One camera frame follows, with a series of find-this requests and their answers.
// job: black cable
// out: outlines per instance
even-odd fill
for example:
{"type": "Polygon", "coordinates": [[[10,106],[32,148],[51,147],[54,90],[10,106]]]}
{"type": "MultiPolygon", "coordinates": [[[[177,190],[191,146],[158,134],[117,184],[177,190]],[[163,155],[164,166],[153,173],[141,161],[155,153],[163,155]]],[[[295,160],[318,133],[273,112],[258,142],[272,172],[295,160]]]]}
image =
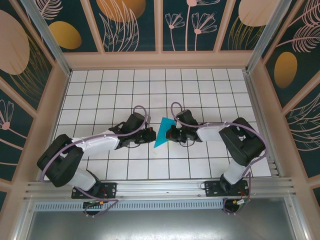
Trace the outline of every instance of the black cable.
{"type": "Polygon", "coordinates": [[[181,144],[182,141],[180,140],[179,144],[180,144],[181,147],[184,147],[184,148],[191,147],[191,146],[193,146],[195,144],[195,140],[193,140],[193,143],[191,145],[188,145],[188,141],[189,141],[189,139],[186,141],[186,145],[182,145],[181,144]]]}
{"type": "Polygon", "coordinates": [[[135,149],[135,148],[137,148],[137,147],[139,147],[141,144],[139,143],[138,145],[136,145],[136,146],[125,146],[126,148],[128,148],[128,149],[135,149]]]}
{"type": "Polygon", "coordinates": [[[204,187],[204,188],[202,188],[202,187],[201,187],[201,185],[202,185],[202,184],[206,185],[206,184],[205,184],[205,182],[200,183],[200,189],[202,189],[202,190],[206,190],[206,188],[205,188],[205,187],[204,187]]]}

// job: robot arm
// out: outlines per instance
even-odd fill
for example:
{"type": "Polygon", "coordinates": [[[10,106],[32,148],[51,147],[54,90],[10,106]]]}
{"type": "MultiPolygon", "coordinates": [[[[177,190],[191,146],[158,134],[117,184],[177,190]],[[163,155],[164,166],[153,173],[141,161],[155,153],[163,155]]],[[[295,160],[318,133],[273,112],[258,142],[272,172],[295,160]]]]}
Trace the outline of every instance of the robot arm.
{"type": "Polygon", "coordinates": [[[93,135],[90,137],[91,140],[87,141],[84,141],[86,137],[70,138],[66,134],[62,134],[53,141],[53,143],[40,157],[37,162],[37,166],[41,170],[44,170],[48,162],[62,148],[71,143],[83,140],[83,142],[68,148],[59,155],[49,166],[45,175],[56,187],[71,185],[81,188],[84,191],[89,191],[91,195],[95,196],[96,193],[99,192],[101,182],[92,172],[78,169],[81,159],[102,152],[128,147],[131,142],[140,145],[144,143],[151,143],[156,140],[156,132],[152,127],[147,127],[148,123],[145,124],[144,129],[139,130],[135,134],[131,134],[129,136],[117,136],[129,134],[137,130],[143,124],[144,119],[144,116],[134,112],[126,122],[121,122],[103,133],[93,135]]]}
{"type": "MultiPolygon", "coordinates": [[[[177,143],[186,143],[187,140],[195,142],[223,140],[232,157],[227,170],[220,177],[220,186],[227,194],[237,187],[237,183],[243,178],[243,173],[250,162],[266,149],[259,137],[245,128],[233,125],[224,126],[220,123],[217,125],[199,124],[188,109],[181,111],[176,117],[182,123],[197,127],[182,125],[177,128],[172,125],[166,132],[168,140],[177,143]]],[[[253,129],[242,117],[237,118],[233,123],[253,129]]]]}

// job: perforated metal strip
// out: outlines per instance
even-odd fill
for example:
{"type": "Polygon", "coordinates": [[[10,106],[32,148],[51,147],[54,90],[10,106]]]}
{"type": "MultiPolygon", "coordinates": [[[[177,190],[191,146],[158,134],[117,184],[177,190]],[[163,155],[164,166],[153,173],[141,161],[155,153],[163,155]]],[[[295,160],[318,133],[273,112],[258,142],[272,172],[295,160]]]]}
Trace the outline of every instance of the perforated metal strip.
{"type": "MultiPolygon", "coordinates": [[[[82,201],[74,202],[37,202],[35,212],[78,212],[83,211],[82,201]]],[[[104,210],[112,203],[95,206],[88,211],[104,210]]],[[[120,201],[110,211],[146,211],[146,210],[199,210],[222,209],[222,199],[208,200],[159,200],[159,201],[120,201]]]]}

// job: white tile floor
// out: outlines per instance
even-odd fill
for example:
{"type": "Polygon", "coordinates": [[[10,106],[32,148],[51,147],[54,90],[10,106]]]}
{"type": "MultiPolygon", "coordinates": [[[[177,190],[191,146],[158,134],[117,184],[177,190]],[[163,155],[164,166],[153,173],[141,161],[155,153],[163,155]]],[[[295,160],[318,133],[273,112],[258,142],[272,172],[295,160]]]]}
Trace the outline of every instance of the white tile floor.
{"type": "MultiPolygon", "coordinates": [[[[198,122],[244,117],[258,130],[241,69],[141,69],[73,71],[54,137],[86,137],[126,121],[136,105],[151,116],[158,132],[162,117],[172,118],[172,102],[191,110],[198,122]]],[[[190,147],[154,142],[83,159],[102,180],[219,178],[230,161],[223,142],[190,147]]],[[[271,176],[266,159],[251,169],[254,177],[271,176]]]]}

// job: grid line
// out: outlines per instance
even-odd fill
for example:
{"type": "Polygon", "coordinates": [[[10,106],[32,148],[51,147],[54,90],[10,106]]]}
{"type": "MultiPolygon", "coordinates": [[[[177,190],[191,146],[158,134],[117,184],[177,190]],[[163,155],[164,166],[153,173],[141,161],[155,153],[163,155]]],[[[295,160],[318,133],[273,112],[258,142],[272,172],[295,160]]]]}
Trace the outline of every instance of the grid line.
{"type": "MultiPolygon", "coordinates": [[[[67,110],[67,112],[65,112],[63,117],[61,117],[62,115],[59,116],[58,125],[55,129],[55,135],[57,136],[58,134],[62,134],[64,133],[64,131],[66,132],[72,131],[74,136],[74,134],[76,133],[77,127],[79,130],[82,130],[82,129],[86,129],[85,126],[88,126],[90,131],[91,131],[91,127],[93,126],[92,134],[94,134],[96,132],[95,130],[96,127],[101,128],[102,125],[113,126],[116,123],[116,121],[121,122],[122,118],[127,118],[128,117],[127,115],[132,113],[132,109],[134,105],[145,106],[147,103],[148,103],[148,106],[146,106],[147,114],[150,115],[152,113],[150,116],[151,117],[150,124],[157,126],[158,128],[158,126],[161,124],[162,117],[167,117],[172,119],[172,117],[170,117],[171,116],[170,101],[180,102],[182,104],[183,109],[190,109],[195,119],[202,117],[204,122],[219,123],[219,122],[222,122],[222,120],[224,121],[225,119],[232,120],[233,118],[239,117],[239,115],[241,115],[241,116],[244,116],[245,118],[248,118],[247,120],[250,124],[254,123],[254,125],[256,125],[253,107],[249,102],[250,98],[247,97],[248,92],[245,91],[246,89],[244,87],[244,84],[243,83],[234,84],[234,86],[239,86],[239,88],[233,88],[231,85],[231,82],[236,80],[231,81],[228,71],[224,80],[215,80],[214,73],[211,69],[201,71],[201,72],[198,72],[196,69],[190,69],[185,72],[183,72],[181,69],[176,69],[176,71],[174,72],[171,71],[170,73],[164,70],[163,71],[164,80],[162,78],[161,80],[153,80],[153,81],[151,81],[152,71],[150,69],[148,69],[148,73],[147,71],[136,72],[134,70],[132,74],[133,77],[132,75],[130,76],[126,75],[126,73],[121,71],[122,70],[117,70],[117,72],[114,72],[111,74],[111,77],[106,76],[109,74],[109,72],[103,71],[102,76],[101,74],[99,75],[99,78],[101,78],[101,81],[90,81],[89,85],[88,85],[88,80],[89,80],[88,76],[89,75],[93,76],[93,74],[91,74],[88,71],[86,71],[81,76],[79,76],[79,78],[81,78],[82,80],[85,79],[84,82],[77,81],[77,79],[72,79],[72,82],[68,83],[67,92],[66,92],[66,95],[64,96],[64,102],[62,105],[62,110],[67,110]],[[119,81],[120,74],[123,77],[122,79],[126,81],[119,81]],[[182,78],[183,74],[187,74],[187,75],[191,74],[192,80],[183,80],[182,78]],[[139,79],[135,79],[135,78],[139,78],[139,76],[141,76],[144,80],[142,81],[139,79]],[[91,101],[91,100],[92,101],[97,100],[97,103],[91,102],[89,104],[87,101],[91,101]],[[102,116],[101,114],[98,114],[99,113],[98,111],[101,111],[103,113],[109,113],[109,114],[105,114],[102,116]],[[91,113],[91,112],[92,112],[91,117],[86,117],[83,114],[83,113],[91,113]]],[[[72,73],[71,78],[72,76],[78,77],[78,75],[79,73],[77,74],[72,73]]],[[[177,112],[179,107],[176,106],[174,107],[174,109],[175,109],[175,112],[177,112]]],[[[100,156],[97,155],[96,157],[91,156],[89,160],[84,159],[84,161],[86,161],[86,169],[88,169],[89,167],[89,169],[93,169],[93,170],[96,169],[96,171],[98,171],[98,166],[101,166],[101,162],[99,161],[107,161],[106,169],[105,169],[105,165],[103,164],[103,167],[104,167],[103,174],[105,173],[106,179],[108,176],[108,178],[112,180],[114,179],[120,179],[120,180],[154,179],[153,174],[155,172],[155,168],[154,168],[155,166],[161,166],[163,171],[167,171],[165,172],[165,174],[157,175],[160,177],[163,176],[163,179],[190,179],[190,178],[195,179],[194,177],[199,176],[199,174],[201,176],[201,172],[199,171],[204,171],[202,174],[204,177],[206,176],[207,177],[210,176],[211,178],[220,177],[220,176],[217,176],[220,170],[218,171],[216,170],[216,164],[218,164],[219,166],[220,165],[226,166],[226,164],[230,162],[231,156],[229,154],[224,153],[224,151],[227,151],[227,148],[225,147],[225,150],[224,148],[221,148],[221,147],[217,148],[215,144],[209,144],[208,142],[203,144],[205,145],[199,144],[199,146],[202,149],[201,151],[199,151],[197,147],[192,148],[190,146],[190,142],[187,142],[187,149],[183,149],[183,150],[179,148],[180,147],[179,145],[176,146],[176,143],[174,142],[171,142],[171,144],[166,143],[166,147],[163,147],[160,150],[158,149],[153,150],[151,148],[152,147],[151,144],[148,143],[148,145],[146,144],[141,145],[141,147],[144,147],[141,149],[137,149],[137,150],[128,149],[128,150],[124,150],[124,152],[120,152],[120,154],[118,153],[115,154],[114,152],[109,151],[108,154],[105,154],[105,155],[102,154],[100,156]],[[155,163],[155,165],[153,165],[153,163],[151,162],[153,160],[163,160],[163,161],[158,161],[158,163],[155,163]],[[177,174],[177,171],[180,171],[181,168],[183,170],[183,174],[177,174]]]]}

